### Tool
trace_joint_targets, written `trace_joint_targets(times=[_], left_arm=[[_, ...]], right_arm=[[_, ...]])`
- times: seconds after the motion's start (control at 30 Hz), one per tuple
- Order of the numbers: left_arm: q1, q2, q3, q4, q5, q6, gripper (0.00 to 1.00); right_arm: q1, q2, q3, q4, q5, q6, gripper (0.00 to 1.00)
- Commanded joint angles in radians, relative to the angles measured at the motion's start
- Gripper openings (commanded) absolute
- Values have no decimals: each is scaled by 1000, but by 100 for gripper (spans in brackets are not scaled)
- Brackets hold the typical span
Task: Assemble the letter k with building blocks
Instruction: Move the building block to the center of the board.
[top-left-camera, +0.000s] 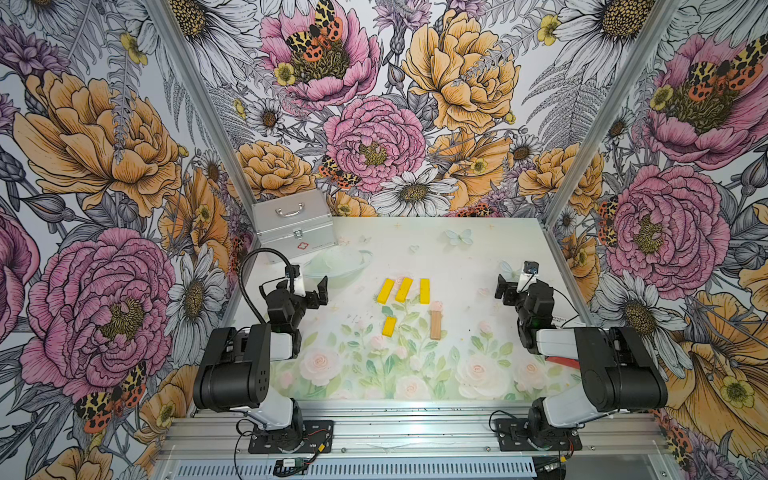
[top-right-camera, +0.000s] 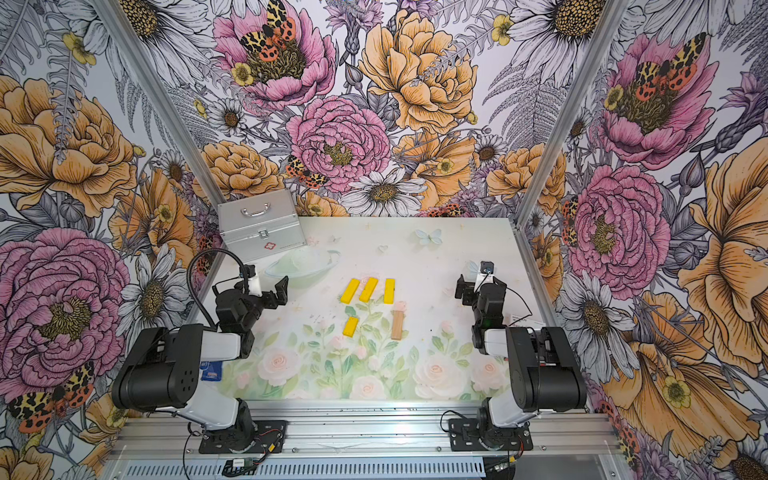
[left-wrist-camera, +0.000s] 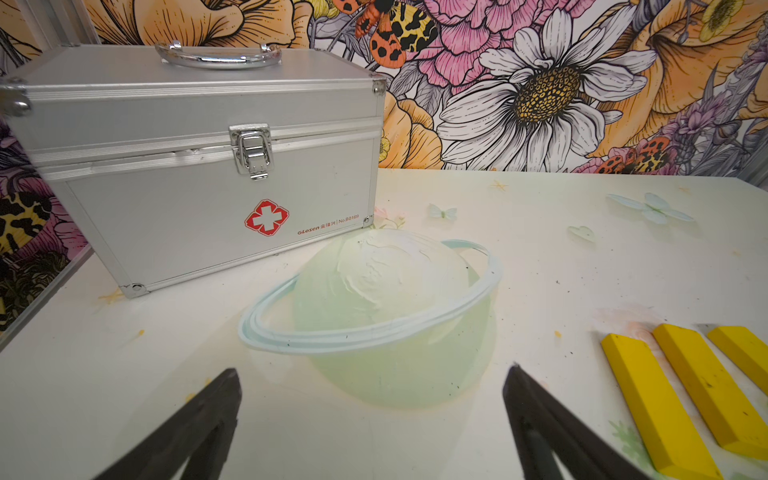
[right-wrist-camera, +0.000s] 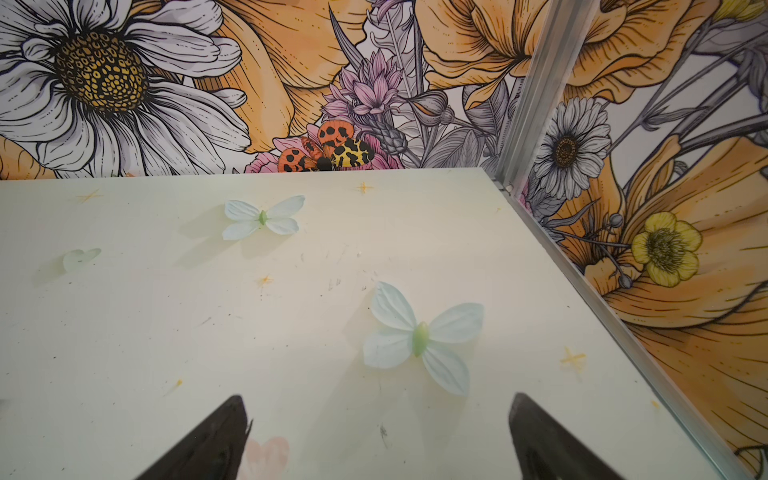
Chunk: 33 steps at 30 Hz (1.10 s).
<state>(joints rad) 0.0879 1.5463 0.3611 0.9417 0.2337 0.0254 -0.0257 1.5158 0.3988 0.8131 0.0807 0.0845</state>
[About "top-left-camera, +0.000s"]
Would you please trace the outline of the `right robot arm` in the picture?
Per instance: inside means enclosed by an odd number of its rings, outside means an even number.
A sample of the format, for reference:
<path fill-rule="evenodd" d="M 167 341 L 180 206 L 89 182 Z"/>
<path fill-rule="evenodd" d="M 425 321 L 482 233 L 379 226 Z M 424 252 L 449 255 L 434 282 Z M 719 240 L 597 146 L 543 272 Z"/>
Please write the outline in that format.
<path fill-rule="evenodd" d="M 575 387 L 534 400 L 525 418 L 490 415 L 501 450 L 576 451 L 582 448 L 578 429 L 586 423 L 666 405 L 666 381 L 634 329 L 555 326 L 554 288 L 541 281 L 499 276 L 494 297 L 515 308 L 519 339 L 529 353 L 573 360 L 581 379 Z"/>

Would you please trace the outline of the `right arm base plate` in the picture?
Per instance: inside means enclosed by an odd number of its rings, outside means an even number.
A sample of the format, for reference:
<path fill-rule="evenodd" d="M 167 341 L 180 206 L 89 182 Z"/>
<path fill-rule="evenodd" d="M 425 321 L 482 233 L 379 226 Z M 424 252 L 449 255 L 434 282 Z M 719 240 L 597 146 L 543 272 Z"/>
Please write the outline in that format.
<path fill-rule="evenodd" d="M 528 420 L 510 417 L 494 419 L 491 423 L 499 449 L 503 452 L 562 452 L 583 448 L 576 429 L 530 426 Z"/>

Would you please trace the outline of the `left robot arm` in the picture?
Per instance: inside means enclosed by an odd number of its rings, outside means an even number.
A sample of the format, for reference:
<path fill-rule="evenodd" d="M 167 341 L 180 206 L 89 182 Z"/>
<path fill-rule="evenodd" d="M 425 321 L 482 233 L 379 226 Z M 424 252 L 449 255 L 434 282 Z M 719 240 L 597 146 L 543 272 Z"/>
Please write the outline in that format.
<path fill-rule="evenodd" d="M 271 366 L 298 357 L 300 322 L 307 310 L 328 303 L 328 278 L 304 294 L 288 286 L 283 280 L 266 296 L 269 322 L 213 330 L 193 384 L 197 408 L 240 413 L 256 424 L 252 438 L 259 451 L 295 451 L 307 437 L 297 402 L 270 387 Z"/>

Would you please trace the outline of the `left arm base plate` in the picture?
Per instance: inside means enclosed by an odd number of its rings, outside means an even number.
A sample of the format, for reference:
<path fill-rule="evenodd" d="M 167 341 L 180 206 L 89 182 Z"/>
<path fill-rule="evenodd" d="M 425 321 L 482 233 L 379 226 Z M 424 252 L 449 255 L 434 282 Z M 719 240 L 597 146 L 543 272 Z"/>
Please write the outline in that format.
<path fill-rule="evenodd" d="M 304 420 L 280 430 L 257 432 L 250 438 L 249 454 L 327 454 L 332 451 L 335 422 L 333 420 Z"/>

